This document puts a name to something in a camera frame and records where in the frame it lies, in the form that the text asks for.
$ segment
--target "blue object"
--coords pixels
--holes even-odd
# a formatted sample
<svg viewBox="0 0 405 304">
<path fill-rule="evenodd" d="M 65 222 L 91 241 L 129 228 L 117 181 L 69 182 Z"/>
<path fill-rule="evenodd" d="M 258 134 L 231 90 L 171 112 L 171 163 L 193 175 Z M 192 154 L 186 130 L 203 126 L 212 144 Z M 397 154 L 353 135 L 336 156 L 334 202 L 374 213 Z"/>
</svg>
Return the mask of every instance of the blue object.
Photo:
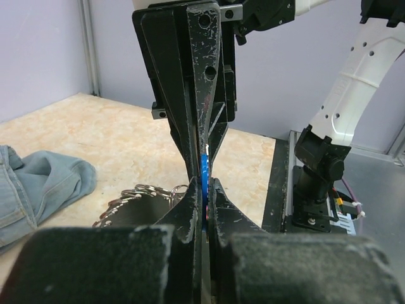
<svg viewBox="0 0 405 304">
<path fill-rule="evenodd" d="M 207 231 L 208 219 L 209 160 L 208 155 L 201 155 L 201 191 L 202 191 L 202 231 Z"/>
</svg>

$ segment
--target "cable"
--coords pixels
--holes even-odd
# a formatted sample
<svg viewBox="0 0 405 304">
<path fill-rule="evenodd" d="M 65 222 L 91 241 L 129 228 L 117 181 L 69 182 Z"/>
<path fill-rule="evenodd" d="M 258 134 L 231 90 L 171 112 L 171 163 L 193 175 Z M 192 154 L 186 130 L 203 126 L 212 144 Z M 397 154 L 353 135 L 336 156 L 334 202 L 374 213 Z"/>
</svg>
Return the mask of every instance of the cable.
<svg viewBox="0 0 405 304">
<path fill-rule="evenodd" d="M 352 197 L 352 200 L 353 201 L 358 201 L 356 195 L 354 195 L 354 192 L 353 192 L 352 188 L 349 186 L 349 183 L 345 180 L 344 177 L 342 178 L 342 182 L 343 182 L 343 185 L 346 187 L 347 192 L 349 192 L 350 196 Z"/>
<path fill-rule="evenodd" d="M 353 200 L 350 196 L 344 194 L 343 192 L 337 191 L 337 194 L 339 195 L 339 197 L 340 197 L 343 201 L 346 201 L 346 202 L 348 202 L 348 203 L 353 203 L 353 202 L 354 202 L 354 200 Z"/>
<path fill-rule="evenodd" d="M 366 213 L 361 208 L 361 203 L 358 201 L 356 195 L 354 194 L 352 188 L 350 187 L 349 183 L 346 181 L 345 178 L 342 178 L 343 185 L 346 187 L 347 192 L 349 192 L 353 202 L 352 205 L 357 209 L 357 219 L 360 219 L 359 225 L 359 234 L 363 233 L 363 217 L 366 217 Z"/>
<path fill-rule="evenodd" d="M 336 211 L 333 189 L 329 190 L 328 195 L 329 195 L 329 205 L 330 205 L 330 208 L 332 209 L 332 214 L 333 214 L 333 217 L 331 217 L 330 220 L 332 220 L 334 222 L 338 222 L 339 216 L 337 215 L 337 211 Z"/>
<path fill-rule="evenodd" d="M 334 196 L 335 196 L 336 203 L 337 203 L 337 205 L 339 206 L 339 210 L 340 210 L 341 213 L 343 213 L 343 200 L 342 200 L 342 198 L 340 197 L 340 194 L 339 194 L 338 190 L 336 190 L 336 189 L 333 187 L 333 188 L 332 188 L 332 191 L 333 191 L 333 194 L 334 194 Z"/>
</svg>

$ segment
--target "table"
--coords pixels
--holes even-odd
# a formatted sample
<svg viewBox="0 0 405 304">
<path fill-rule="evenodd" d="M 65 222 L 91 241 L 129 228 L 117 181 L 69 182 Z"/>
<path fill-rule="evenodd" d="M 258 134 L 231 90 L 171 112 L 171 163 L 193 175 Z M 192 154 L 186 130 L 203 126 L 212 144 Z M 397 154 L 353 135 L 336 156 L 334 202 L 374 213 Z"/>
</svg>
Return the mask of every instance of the table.
<svg viewBox="0 0 405 304">
<path fill-rule="evenodd" d="M 90 227 L 107 202 L 135 184 L 171 189 L 188 184 L 184 161 L 167 120 L 150 110 L 77 94 L 0 125 L 0 144 L 21 156 L 49 150 L 87 160 L 97 171 L 95 191 L 54 214 L 41 226 Z M 275 140 L 228 130 L 213 167 L 229 199 L 261 226 Z M 2 286 L 29 236 L 0 256 Z"/>
</svg>

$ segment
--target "scratched black surface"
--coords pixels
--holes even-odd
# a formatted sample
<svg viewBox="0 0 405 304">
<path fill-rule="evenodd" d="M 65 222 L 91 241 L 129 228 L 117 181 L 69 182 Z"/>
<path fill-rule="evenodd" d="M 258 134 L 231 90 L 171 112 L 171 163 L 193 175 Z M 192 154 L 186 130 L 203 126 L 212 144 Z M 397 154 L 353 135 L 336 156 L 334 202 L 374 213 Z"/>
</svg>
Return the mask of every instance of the scratched black surface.
<svg viewBox="0 0 405 304">
<path fill-rule="evenodd" d="M 288 161 L 288 142 L 277 139 L 267 190 L 265 212 L 261 224 L 261 227 L 267 232 L 278 233 L 282 229 L 282 214 L 287 189 Z"/>
<path fill-rule="evenodd" d="M 387 257 L 362 237 L 238 234 L 229 245 L 221 299 L 232 301 L 221 303 L 404 303 Z"/>
<path fill-rule="evenodd" d="M 173 234 L 173 226 L 39 231 L 0 303 L 162 303 Z"/>
<path fill-rule="evenodd" d="M 175 233 L 182 241 L 189 241 L 187 239 L 192 237 L 199 217 L 197 210 L 198 187 L 197 179 L 193 178 L 183 199 L 156 223 L 158 225 L 174 225 L 176 227 Z"/>
<path fill-rule="evenodd" d="M 266 233 L 227 198 L 219 179 L 211 179 L 210 187 L 210 228 L 216 231 L 222 246 L 226 245 L 232 234 L 235 233 Z"/>
</svg>

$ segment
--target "key ring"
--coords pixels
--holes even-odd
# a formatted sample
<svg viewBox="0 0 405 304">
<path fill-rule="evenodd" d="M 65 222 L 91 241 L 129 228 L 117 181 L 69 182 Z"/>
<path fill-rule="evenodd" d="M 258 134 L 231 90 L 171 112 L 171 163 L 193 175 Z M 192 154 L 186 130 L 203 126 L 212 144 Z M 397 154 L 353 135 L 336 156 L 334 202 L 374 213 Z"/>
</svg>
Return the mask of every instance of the key ring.
<svg viewBox="0 0 405 304">
<path fill-rule="evenodd" d="M 100 227 L 101 222 L 108 218 L 110 215 L 115 214 L 120 207 L 124 204 L 129 203 L 132 200 L 139 200 L 141 199 L 142 195 L 147 195 L 150 197 L 161 196 L 165 200 L 168 200 L 169 210 L 171 210 L 175 206 L 175 196 L 182 194 L 181 198 L 183 198 L 185 191 L 183 193 L 179 193 L 178 191 L 181 188 L 188 188 L 186 185 L 179 185 L 175 186 L 171 191 L 163 189 L 162 187 L 156 187 L 151 185 L 145 184 L 137 184 L 133 189 L 126 189 L 121 191 L 120 198 L 113 199 L 112 201 L 108 202 L 108 209 L 104 213 L 102 213 L 99 217 L 99 220 L 93 223 L 93 227 Z M 112 224 L 112 221 L 107 220 L 104 223 L 104 226 L 109 226 Z"/>
</svg>

